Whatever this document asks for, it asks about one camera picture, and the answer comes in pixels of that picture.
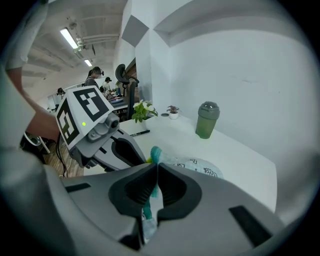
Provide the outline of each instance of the cable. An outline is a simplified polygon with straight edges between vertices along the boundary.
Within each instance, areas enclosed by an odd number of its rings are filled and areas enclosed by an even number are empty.
[[[66,176],[69,175],[69,174],[68,174],[68,171],[69,171],[69,169],[70,169],[71,163],[72,163],[72,158],[70,159],[70,164],[69,164],[69,167],[68,167],[68,169],[67,169]]]
[[[63,166],[63,175],[62,175],[62,177],[65,178],[66,177],[66,173],[67,173],[67,176],[68,176],[68,170],[66,168],[65,162],[63,161],[63,158],[61,157],[61,153],[60,153],[60,137],[61,137],[61,134],[59,134],[58,140],[57,140],[56,145],[55,145],[55,153],[56,153],[58,159],[60,160],[60,162],[62,163],[62,166]]]

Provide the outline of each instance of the white wall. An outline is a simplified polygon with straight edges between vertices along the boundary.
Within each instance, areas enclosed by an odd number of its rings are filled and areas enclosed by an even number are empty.
[[[105,77],[115,79],[112,66],[99,66],[104,71]],[[34,101],[39,101],[49,95],[57,92],[58,88],[66,88],[75,84],[83,83],[88,77],[90,67],[81,65],[76,68],[66,68],[60,72],[54,72],[47,76],[45,80],[40,80],[33,87],[27,87],[24,90],[30,95]],[[104,79],[97,79],[96,82],[100,86]]]
[[[148,28],[153,28],[155,0],[133,0],[131,14],[138,18]]]
[[[123,34],[124,29],[128,23],[128,20],[131,15],[131,11],[132,11],[132,0],[128,0],[128,2],[126,2],[125,7],[123,9],[122,23],[121,23],[121,28],[120,28],[120,37]]]
[[[57,93],[54,93],[54,94],[48,96],[48,99],[49,99],[49,100],[52,99],[52,101],[53,101],[53,106],[54,106],[52,109],[55,109],[55,108],[56,108],[56,104],[57,104],[57,105],[60,105],[60,103],[62,102],[62,99],[63,99],[63,98],[61,98],[61,95],[57,95]]]
[[[239,28],[241,22],[257,29]],[[196,120],[201,103],[216,102],[216,129],[276,164],[276,211],[289,223],[318,185],[320,78],[308,43],[290,37],[281,22],[228,17],[173,35],[171,87],[183,115]],[[286,27],[286,35],[259,24]]]
[[[170,47],[154,30],[150,30],[152,103],[158,112],[172,105],[172,54]]]
[[[36,102],[41,108],[47,110],[49,108],[49,100],[48,97],[43,97]]]
[[[191,2],[192,0],[154,0],[155,14],[154,25],[159,24],[163,19],[172,14],[174,11]]]
[[[118,65],[125,64],[127,67],[136,57],[135,48],[119,37],[115,44],[115,52],[113,59],[113,75],[116,72]]]
[[[146,101],[152,101],[152,76],[150,56],[150,31],[147,31],[135,48],[136,75],[139,80],[139,97]]]
[[[48,96],[48,107],[53,110],[56,108],[56,101],[55,101],[55,98],[59,100],[59,103],[57,104],[60,104],[61,102],[61,96],[60,95],[57,95],[57,94],[54,94],[52,96]]]

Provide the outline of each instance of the teal object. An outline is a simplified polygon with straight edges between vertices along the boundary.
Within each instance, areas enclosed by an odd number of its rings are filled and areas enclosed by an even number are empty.
[[[164,153],[158,146],[152,147],[150,156],[152,161],[156,164],[164,163],[169,165],[175,165],[190,169],[198,173],[203,173],[212,177],[220,179],[224,178],[222,172],[219,170],[218,167],[202,159],[191,157],[175,157],[173,155]],[[160,197],[158,196],[158,189],[159,186],[157,183],[157,185],[154,187],[151,193],[151,197],[158,198],[160,200]],[[152,216],[150,199],[147,200],[143,207],[143,214],[146,218],[146,220],[142,220],[143,237],[145,241],[148,241],[157,230],[156,221]]]
[[[152,219],[152,212],[150,208],[150,199],[145,202],[145,205],[143,206],[143,214],[147,220]]]
[[[191,158],[191,157],[175,157],[170,154],[164,153],[161,148],[154,146],[151,149],[152,161],[156,164],[164,163],[169,165],[175,165],[183,168],[190,169],[192,171],[203,173],[209,176],[223,179],[224,176],[220,169],[213,163],[205,161],[203,159]]]
[[[215,102],[206,101],[198,110],[198,121],[195,133],[201,139],[209,139],[220,116],[220,109]]]

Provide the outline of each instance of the small potted plant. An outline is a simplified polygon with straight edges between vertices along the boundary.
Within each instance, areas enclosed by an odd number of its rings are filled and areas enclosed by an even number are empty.
[[[145,126],[147,119],[152,116],[158,116],[158,112],[154,106],[149,101],[140,100],[140,102],[133,105],[135,113],[132,115],[132,119],[135,120],[135,123],[138,121]]]
[[[178,110],[180,110],[178,107],[176,106],[168,106],[168,109],[166,110],[167,112],[169,112],[169,118],[170,119],[177,119],[179,116]]]

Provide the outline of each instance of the white flower pot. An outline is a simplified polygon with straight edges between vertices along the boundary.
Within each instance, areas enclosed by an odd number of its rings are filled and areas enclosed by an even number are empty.
[[[171,112],[169,112],[169,118],[170,119],[177,119],[178,116],[179,116],[179,113],[171,113]]]
[[[139,129],[141,130],[140,132],[148,130],[146,120],[143,120],[142,122],[138,121],[137,125],[138,125]]]

